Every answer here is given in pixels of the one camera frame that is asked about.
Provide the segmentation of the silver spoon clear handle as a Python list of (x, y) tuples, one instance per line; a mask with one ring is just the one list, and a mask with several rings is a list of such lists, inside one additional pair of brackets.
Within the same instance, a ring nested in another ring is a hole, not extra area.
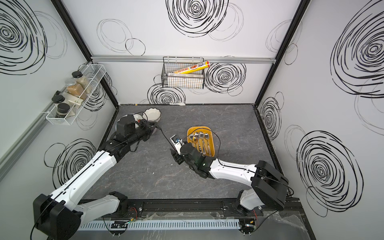
[(205, 136), (204, 136), (204, 133), (203, 132), (199, 132), (199, 135), (200, 135), (200, 144), (202, 146), (202, 149), (203, 149), (203, 155), (205, 156), (207, 154), (207, 147), (206, 147), (206, 140), (205, 140)]

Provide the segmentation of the checkered handle spoon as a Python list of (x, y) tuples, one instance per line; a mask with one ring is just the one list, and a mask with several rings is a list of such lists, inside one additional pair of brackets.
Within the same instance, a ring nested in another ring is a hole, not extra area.
[(196, 148), (202, 154), (203, 153), (203, 149), (202, 149), (202, 146), (200, 144), (200, 135), (199, 135), (199, 133), (195, 133), (194, 134), (194, 143), (195, 143)]

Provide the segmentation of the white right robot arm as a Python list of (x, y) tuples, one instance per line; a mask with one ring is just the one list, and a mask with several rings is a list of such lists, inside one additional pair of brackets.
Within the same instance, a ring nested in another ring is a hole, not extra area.
[(171, 155), (179, 165), (189, 168), (204, 179), (224, 179), (250, 187), (240, 192), (239, 205), (245, 210), (267, 206), (278, 211), (285, 208), (289, 180), (265, 161), (242, 165), (219, 158), (203, 156), (190, 143), (175, 143)]

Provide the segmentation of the black ladle spoon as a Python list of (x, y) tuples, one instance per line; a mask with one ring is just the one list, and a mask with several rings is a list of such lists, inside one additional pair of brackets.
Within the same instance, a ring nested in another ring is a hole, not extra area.
[(160, 130), (162, 135), (164, 136), (164, 138), (167, 140), (167, 142), (170, 144), (171, 146), (171, 149), (174, 150), (175, 152), (177, 151), (174, 144), (171, 142), (171, 140), (169, 138), (167, 138), (167, 136), (165, 135), (165, 133), (163, 132), (162, 128), (160, 127), (160, 125), (158, 123), (155, 123), (155, 127), (156, 129)]

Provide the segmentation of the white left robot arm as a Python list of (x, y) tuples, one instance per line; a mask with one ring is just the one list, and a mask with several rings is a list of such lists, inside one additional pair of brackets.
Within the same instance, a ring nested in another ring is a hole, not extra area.
[(150, 138), (160, 117), (143, 113), (120, 118), (110, 139), (79, 172), (50, 195), (41, 194), (34, 200), (33, 229), (53, 240), (68, 240), (79, 227), (97, 218), (126, 212), (128, 198), (116, 191), (85, 204), (79, 202), (105, 172), (131, 152), (132, 145)]

